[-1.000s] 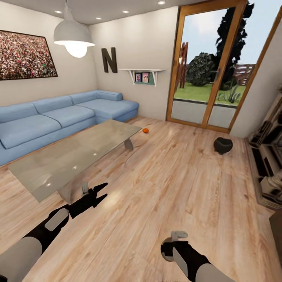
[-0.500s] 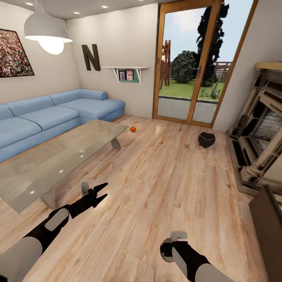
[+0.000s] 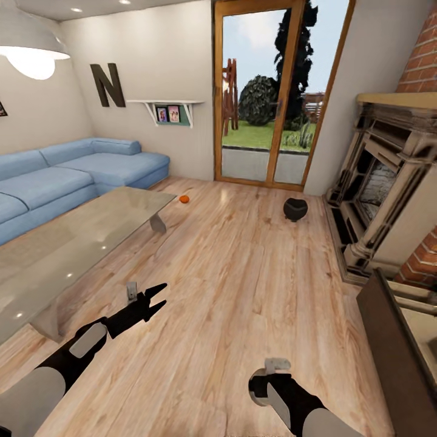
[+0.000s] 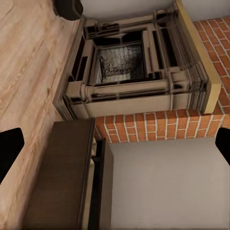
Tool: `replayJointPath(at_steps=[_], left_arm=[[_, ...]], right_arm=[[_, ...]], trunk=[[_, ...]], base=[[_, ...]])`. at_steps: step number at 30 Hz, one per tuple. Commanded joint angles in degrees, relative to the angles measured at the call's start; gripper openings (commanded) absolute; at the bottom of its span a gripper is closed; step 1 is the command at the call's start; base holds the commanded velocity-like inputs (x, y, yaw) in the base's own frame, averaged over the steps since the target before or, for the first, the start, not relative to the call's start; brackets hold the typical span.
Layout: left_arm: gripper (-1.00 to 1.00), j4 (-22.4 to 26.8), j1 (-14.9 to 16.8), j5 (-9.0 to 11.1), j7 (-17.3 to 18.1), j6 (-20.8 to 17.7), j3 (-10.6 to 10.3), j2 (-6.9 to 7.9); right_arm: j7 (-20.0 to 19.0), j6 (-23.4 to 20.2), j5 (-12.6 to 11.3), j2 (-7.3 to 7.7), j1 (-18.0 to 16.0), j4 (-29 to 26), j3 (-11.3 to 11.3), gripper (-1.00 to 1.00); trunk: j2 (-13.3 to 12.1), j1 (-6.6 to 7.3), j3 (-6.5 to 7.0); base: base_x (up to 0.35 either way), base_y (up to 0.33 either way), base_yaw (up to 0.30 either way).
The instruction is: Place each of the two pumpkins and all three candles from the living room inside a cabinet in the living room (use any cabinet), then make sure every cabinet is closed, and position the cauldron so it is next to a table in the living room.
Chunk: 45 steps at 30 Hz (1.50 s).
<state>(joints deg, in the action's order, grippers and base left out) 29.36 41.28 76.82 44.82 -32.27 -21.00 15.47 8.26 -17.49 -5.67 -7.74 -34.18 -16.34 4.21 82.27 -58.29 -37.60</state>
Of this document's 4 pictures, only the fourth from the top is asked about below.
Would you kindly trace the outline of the cauldron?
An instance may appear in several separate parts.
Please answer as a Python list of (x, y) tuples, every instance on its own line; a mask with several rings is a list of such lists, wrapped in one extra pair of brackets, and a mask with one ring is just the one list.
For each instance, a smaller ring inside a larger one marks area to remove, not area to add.
[(76, 21), (83, 15), (83, 5), (81, 0), (53, 0), (55, 8), (53, 9), (56, 16), (63, 17), (69, 21)]

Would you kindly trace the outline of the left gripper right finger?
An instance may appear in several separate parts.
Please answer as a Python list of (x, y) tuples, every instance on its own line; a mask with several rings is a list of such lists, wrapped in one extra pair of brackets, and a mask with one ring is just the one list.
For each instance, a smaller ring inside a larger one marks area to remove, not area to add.
[(216, 134), (215, 145), (230, 165), (230, 129), (219, 128)]

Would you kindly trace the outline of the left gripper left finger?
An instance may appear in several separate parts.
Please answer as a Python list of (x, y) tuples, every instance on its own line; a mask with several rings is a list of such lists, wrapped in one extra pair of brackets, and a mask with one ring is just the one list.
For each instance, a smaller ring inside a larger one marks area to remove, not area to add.
[(20, 128), (0, 133), (0, 183), (4, 180), (23, 146), (24, 138)]

